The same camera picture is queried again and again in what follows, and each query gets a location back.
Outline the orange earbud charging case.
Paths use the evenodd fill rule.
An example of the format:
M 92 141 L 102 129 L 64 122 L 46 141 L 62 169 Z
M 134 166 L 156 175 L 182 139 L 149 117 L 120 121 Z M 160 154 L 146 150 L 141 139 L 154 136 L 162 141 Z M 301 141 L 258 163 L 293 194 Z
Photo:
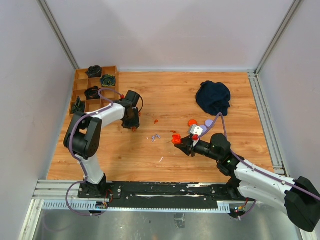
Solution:
M 171 142 L 175 145 L 180 145 L 182 143 L 181 135 L 178 133 L 174 133 L 172 135 L 172 140 Z

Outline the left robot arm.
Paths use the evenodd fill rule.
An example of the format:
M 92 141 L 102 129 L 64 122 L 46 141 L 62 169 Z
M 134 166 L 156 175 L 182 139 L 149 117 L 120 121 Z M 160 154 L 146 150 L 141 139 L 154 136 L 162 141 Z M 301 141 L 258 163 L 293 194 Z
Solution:
M 78 197 L 83 199 L 101 199 L 110 186 L 97 155 L 102 129 L 116 121 L 122 121 L 124 129 L 137 130 L 140 127 L 140 109 L 137 105 L 143 98 L 129 90 L 126 95 L 121 94 L 119 100 L 111 100 L 101 94 L 103 90 L 100 89 L 98 95 L 109 104 L 95 111 L 75 112 L 63 141 L 64 147 L 78 161 L 84 173 L 78 190 Z

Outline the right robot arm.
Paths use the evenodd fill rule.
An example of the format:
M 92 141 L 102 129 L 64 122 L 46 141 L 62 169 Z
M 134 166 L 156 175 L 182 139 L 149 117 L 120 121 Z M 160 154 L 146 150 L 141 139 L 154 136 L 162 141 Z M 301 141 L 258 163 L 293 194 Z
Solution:
M 171 141 L 187 156 L 199 154 L 215 160 L 219 171 L 234 182 L 226 188 L 230 199 L 244 197 L 269 205 L 306 232 L 313 232 L 319 223 L 320 194 L 309 179 L 281 176 L 254 165 L 235 154 L 222 133 L 212 135 L 210 142 L 197 135 L 181 137 L 175 133 Z

